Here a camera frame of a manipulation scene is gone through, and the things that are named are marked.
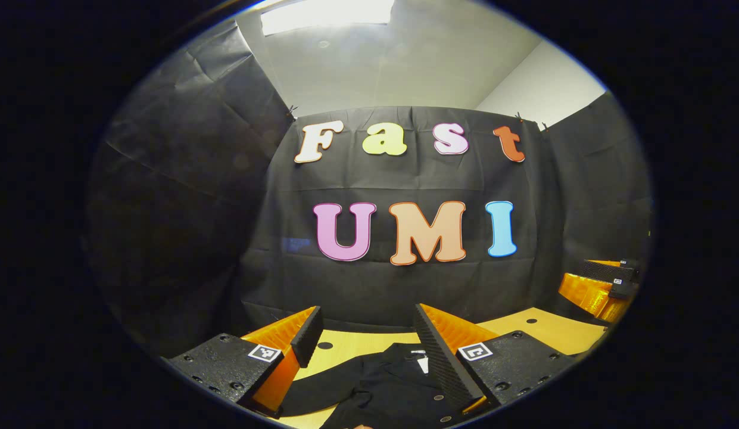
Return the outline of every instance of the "wooden table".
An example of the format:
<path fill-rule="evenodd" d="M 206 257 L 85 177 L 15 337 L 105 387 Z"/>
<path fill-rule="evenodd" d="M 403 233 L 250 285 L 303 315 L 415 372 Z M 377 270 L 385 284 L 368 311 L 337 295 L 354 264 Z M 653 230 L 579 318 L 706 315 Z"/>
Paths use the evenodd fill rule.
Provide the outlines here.
<path fill-rule="evenodd" d="M 589 350 L 592 344 L 600 339 L 604 329 L 602 326 L 585 324 L 539 309 L 523 310 L 514 315 L 478 324 L 500 335 L 519 329 L 565 354 L 582 353 Z M 296 380 L 322 372 L 362 354 L 385 351 L 393 343 L 416 344 L 419 338 L 415 333 L 361 334 L 326 329 L 322 332 L 319 342 L 329 342 L 333 344 L 333 347 L 326 350 L 317 347 L 308 367 L 298 371 L 295 376 Z M 278 421 L 297 429 L 318 429 L 335 407 L 336 405 L 307 415 L 283 417 Z"/>

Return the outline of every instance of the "white tag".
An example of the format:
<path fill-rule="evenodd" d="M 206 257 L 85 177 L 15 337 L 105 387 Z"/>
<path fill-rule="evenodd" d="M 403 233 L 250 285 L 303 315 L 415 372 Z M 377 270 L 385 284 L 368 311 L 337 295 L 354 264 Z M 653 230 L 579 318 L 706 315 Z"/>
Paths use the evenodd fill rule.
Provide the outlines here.
<path fill-rule="evenodd" d="M 417 363 L 419 364 L 419 367 L 422 369 L 422 372 L 427 373 L 427 356 L 421 359 L 418 359 Z"/>

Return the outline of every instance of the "white ceiling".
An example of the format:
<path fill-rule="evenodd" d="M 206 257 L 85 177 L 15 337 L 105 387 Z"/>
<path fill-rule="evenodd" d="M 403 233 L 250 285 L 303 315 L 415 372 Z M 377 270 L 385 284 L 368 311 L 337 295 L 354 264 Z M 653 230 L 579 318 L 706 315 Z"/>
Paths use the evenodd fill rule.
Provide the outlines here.
<path fill-rule="evenodd" d="M 296 116 L 386 105 L 474 109 L 541 41 L 471 0 L 396 0 L 387 25 L 264 38 L 260 14 L 271 8 L 244 11 L 236 21 L 285 103 L 298 106 Z"/>

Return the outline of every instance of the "white wall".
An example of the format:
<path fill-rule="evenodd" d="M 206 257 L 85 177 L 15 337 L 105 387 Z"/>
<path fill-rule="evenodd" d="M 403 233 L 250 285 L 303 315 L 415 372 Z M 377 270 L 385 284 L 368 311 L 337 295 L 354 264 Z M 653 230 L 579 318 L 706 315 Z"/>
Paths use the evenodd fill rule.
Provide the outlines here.
<path fill-rule="evenodd" d="M 533 120 L 544 130 L 586 107 L 606 88 L 548 41 L 535 49 L 475 109 Z"/>

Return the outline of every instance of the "yellow letter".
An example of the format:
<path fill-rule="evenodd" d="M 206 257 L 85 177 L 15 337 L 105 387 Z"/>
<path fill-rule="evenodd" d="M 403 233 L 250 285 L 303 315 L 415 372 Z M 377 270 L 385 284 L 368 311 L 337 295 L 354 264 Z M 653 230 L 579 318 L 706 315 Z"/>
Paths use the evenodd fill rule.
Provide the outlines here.
<path fill-rule="evenodd" d="M 303 132 L 306 134 L 303 137 L 301 152 L 295 156 L 295 162 L 300 164 L 320 160 L 321 153 L 317 149 L 319 145 L 322 145 L 324 149 L 328 149 L 329 145 L 332 144 L 333 133 L 330 130 L 340 133 L 342 131 L 342 120 L 333 120 L 324 124 L 306 125 L 303 127 Z"/>
<path fill-rule="evenodd" d="M 404 128 L 398 124 L 392 122 L 374 124 L 367 128 L 367 133 L 369 136 L 361 144 L 367 154 L 400 155 L 407 151 L 407 145 L 404 144 Z"/>
<path fill-rule="evenodd" d="M 441 262 L 462 260 L 467 255 L 462 248 L 464 203 L 461 201 L 446 201 L 441 204 L 432 226 L 427 223 L 425 215 L 415 203 L 396 203 L 388 211 L 396 217 L 398 230 L 396 255 L 391 256 L 393 265 L 411 265 L 416 262 L 416 256 L 412 253 L 412 241 L 425 262 L 432 257 L 438 241 L 441 242 L 441 249 L 435 253 L 435 258 Z"/>

